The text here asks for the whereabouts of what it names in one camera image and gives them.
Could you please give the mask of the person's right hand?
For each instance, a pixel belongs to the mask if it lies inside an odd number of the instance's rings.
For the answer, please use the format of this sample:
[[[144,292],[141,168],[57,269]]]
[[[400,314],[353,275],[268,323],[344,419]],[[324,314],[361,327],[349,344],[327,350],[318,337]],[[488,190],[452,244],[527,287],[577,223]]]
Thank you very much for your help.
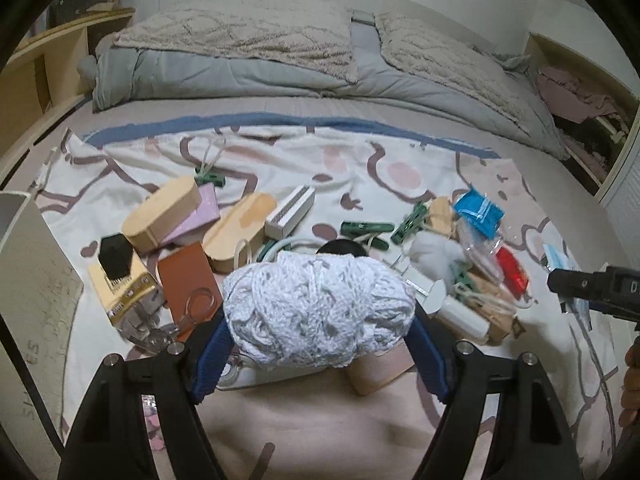
[[[623,393],[620,398],[622,414],[618,419],[621,427],[631,426],[637,419],[640,410],[640,344],[639,338],[634,340],[634,344],[628,349],[625,356],[627,370],[624,376]]]

